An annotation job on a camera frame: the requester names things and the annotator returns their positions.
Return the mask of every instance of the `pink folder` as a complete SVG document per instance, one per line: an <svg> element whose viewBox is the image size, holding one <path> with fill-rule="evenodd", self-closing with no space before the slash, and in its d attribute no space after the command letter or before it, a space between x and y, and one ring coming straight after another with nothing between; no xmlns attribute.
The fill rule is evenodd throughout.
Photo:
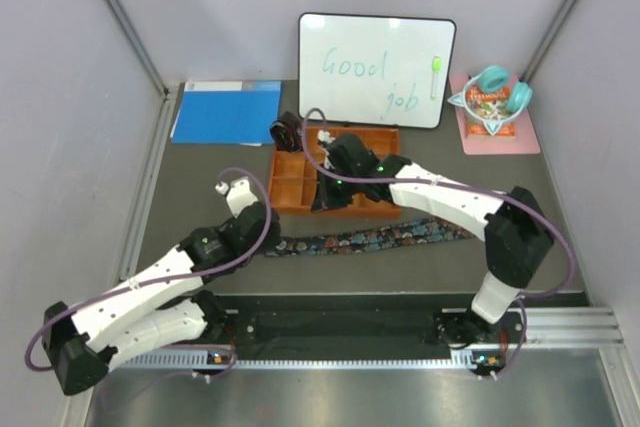
<svg viewBox="0 0 640 427"><path fill-rule="evenodd" d="M451 83L451 94L457 94L462 92L464 85L469 80L469 77L464 74L450 75L449 82ZM509 80L510 87L518 81L515 75L511 76ZM464 114L464 109L455 107L451 104L445 105L444 108L456 109L456 118L458 119L458 129L460 130L460 139L462 140L462 148L467 155L510 155L510 154L539 154L540 144L536 133L533 130L533 124L531 123L531 117L529 111L525 110L518 116L514 124L516 126L516 138L513 140L493 140L478 139L476 137L467 137L466 126L467 117Z"/></svg>

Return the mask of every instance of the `green marker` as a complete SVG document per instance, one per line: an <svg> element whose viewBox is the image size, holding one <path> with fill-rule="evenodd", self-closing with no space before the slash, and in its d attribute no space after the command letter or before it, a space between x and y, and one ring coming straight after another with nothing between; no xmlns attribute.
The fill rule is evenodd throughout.
<svg viewBox="0 0 640 427"><path fill-rule="evenodd" d="M434 57L431 63L433 76L431 78L431 100L436 98L436 85L438 84L438 74L440 73L440 57Z"/></svg>

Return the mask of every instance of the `teal ear cushion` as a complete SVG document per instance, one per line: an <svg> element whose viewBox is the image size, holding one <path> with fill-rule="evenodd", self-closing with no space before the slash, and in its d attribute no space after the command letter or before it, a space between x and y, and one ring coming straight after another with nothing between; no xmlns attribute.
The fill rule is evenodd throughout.
<svg viewBox="0 0 640 427"><path fill-rule="evenodd" d="M531 97L533 96L533 90L524 82L518 82L513 87L513 92L511 92L511 96L509 97L509 101L507 102L507 112L514 114L518 112L520 109L524 110L531 102Z"/></svg>
<svg viewBox="0 0 640 427"><path fill-rule="evenodd" d="M509 82L509 72L497 65L487 67L478 77L478 88L485 94L497 92Z"/></svg>

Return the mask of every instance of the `wooden tray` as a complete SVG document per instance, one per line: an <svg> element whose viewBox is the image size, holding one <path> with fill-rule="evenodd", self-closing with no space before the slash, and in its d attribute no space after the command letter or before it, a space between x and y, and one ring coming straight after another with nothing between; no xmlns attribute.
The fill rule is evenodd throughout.
<svg viewBox="0 0 640 427"><path fill-rule="evenodd" d="M316 141L319 127L309 127L307 140L313 158L320 164L324 152ZM346 132L357 134L362 142L382 158L400 153L397 129L335 127L329 132L333 137ZM292 154L276 150L271 162L269 198L281 215L320 215L329 217L364 217L370 219L397 219L401 208L386 202L372 202L363 194L357 194L353 203L344 209L311 213L316 195L316 170L303 153Z"/></svg>

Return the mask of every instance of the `blue paper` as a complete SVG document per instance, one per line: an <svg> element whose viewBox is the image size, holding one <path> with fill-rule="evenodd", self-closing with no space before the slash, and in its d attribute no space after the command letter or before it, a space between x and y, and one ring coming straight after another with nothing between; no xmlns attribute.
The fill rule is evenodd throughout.
<svg viewBox="0 0 640 427"><path fill-rule="evenodd" d="M175 144L273 144L280 89L185 92L173 131Z"/></svg>

